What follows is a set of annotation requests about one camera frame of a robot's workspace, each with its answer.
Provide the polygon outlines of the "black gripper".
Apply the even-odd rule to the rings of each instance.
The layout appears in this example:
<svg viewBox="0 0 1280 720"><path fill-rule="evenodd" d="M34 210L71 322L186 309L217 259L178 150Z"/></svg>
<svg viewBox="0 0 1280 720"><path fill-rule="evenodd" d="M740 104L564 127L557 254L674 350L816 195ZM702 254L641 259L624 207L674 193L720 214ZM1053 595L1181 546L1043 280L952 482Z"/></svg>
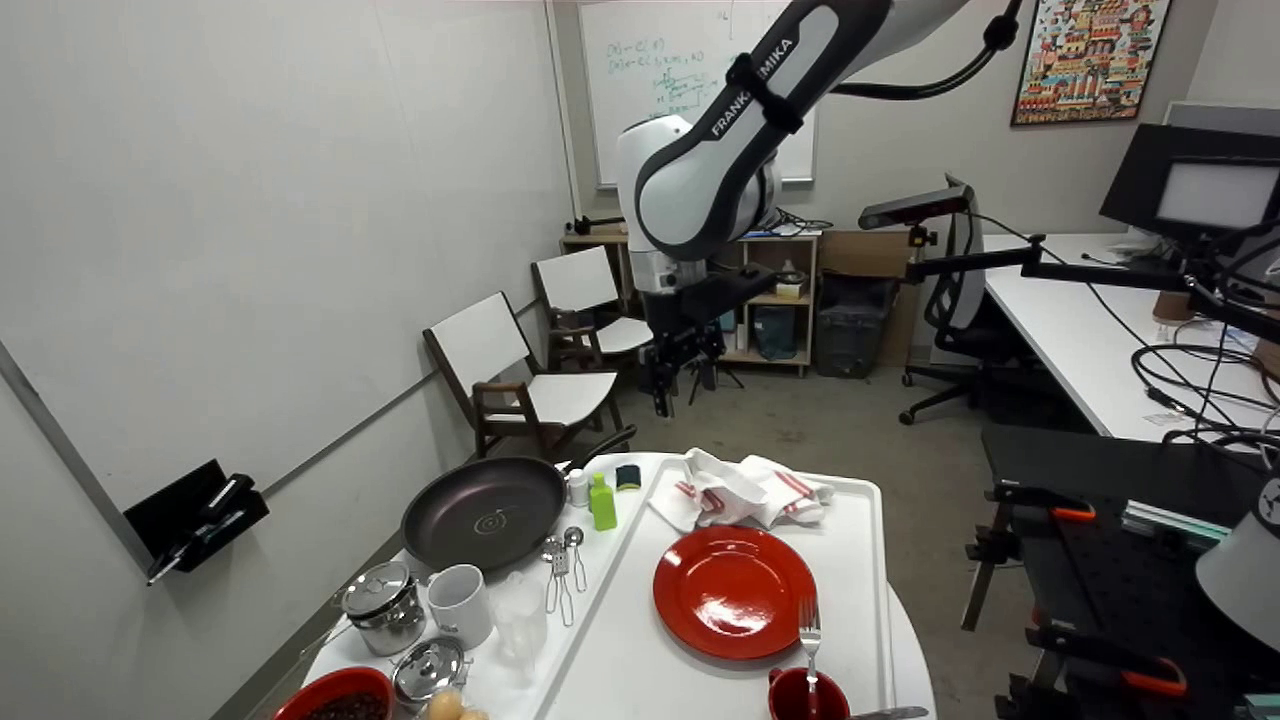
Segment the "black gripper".
<svg viewBox="0 0 1280 720"><path fill-rule="evenodd" d="M651 378L660 387L670 387L674 373L687 361L695 354L717 361L725 350L720 315L768 291L770 282L777 282L770 271L752 268L752 271L711 271L668 295L651 295L649 300L649 322L655 333Z"/></svg>

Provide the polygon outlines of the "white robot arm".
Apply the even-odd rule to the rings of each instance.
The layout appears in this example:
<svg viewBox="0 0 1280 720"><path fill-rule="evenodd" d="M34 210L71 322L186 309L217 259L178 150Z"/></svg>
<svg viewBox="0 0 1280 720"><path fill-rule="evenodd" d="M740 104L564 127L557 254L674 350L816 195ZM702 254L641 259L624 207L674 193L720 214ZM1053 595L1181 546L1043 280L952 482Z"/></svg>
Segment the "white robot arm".
<svg viewBox="0 0 1280 720"><path fill-rule="evenodd" d="M695 118L655 116L624 133L627 232L668 259L702 264L770 210L768 163L826 96L932 101L963 86L1015 39L1019 0L985 29L985 48L926 82L864 82L860 67L932 35L968 0L789 0L770 29L725 67Z"/></svg>

